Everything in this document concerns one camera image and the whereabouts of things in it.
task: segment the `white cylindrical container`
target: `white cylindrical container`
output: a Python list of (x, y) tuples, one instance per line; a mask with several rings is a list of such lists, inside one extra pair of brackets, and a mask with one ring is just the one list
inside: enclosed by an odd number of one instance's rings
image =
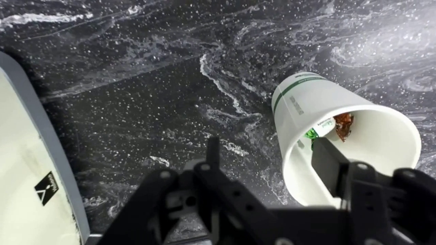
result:
[(315, 172), (311, 160), (314, 126), (334, 115), (352, 112), (352, 132), (341, 140), (333, 132), (326, 137), (351, 160), (363, 160), (392, 175), (400, 167), (416, 167), (422, 137), (416, 125), (403, 112), (375, 104), (337, 83), (313, 72), (285, 78), (274, 91), (273, 112), (284, 157), (284, 178), (291, 194), (303, 205), (336, 205)]

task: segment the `dark marbled surface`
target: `dark marbled surface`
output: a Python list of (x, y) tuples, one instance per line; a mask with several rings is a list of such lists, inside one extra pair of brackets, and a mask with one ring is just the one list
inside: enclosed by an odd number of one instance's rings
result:
[(270, 96), (300, 68), (409, 115), (436, 176), (435, 12), (433, 0), (0, 0), (0, 48), (29, 70), (104, 231), (150, 170), (182, 170), (210, 134), (230, 176), (296, 205)]

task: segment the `black mechanical bracket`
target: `black mechanical bracket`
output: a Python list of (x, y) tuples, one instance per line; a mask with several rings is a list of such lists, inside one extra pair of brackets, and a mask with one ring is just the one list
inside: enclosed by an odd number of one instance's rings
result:
[(206, 160), (193, 170), (148, 175), (100, 245), (165, 243), (187, 213), (198, 213), (209, 230), (205, 239), (219, 245), (405, 243), (394, 228), (416, 243), (436, 243), (436, 181), (426, 172), (382, 175), (349, 161), (328, 138), (314, 140), (313, 166), (332, 194), (343, 197), (341, 209), (268, 209), (220, 170), (220, 140), (212, 137)]

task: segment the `green stripe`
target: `green stripe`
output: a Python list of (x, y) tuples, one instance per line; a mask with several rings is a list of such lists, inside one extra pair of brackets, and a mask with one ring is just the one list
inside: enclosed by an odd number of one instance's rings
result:
[(304, 77), (304, 78), (300, 78), (300, 80), (292, 83), (291, 85), (288, 85), (288, 87), (277, 96), (277, 100), (276, 100), (274, 108), (273, 108), (273, 114), (276, 114), (276, 110), (277, 110), (277, 106), (279, 106), (279, 102), (281, 100), (281, 97), (285, 96), (285, 93), (289, 92), (292, 88), (298, 87), (298, 85), (302, 84), (302, 83), (311, 81), (311, 80), (321, 80), (321, 78), (325, 78), (325, 77), (324, 77), (324, 76)]

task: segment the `brown object inside container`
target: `brown object inside container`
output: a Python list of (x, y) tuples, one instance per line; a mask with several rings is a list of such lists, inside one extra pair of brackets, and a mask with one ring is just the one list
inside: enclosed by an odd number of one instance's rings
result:
[(352, 132), (351, 126), (354, 123), (355, 117), (352, 112), (344, 112), (344, 114), (336, 115), (334, 118), (337, 121), (337, 125), (336, 125), (337, 134), (341, 137), (343, 141), (345, 141), (345, 137), (349, 136), (349, 133)]

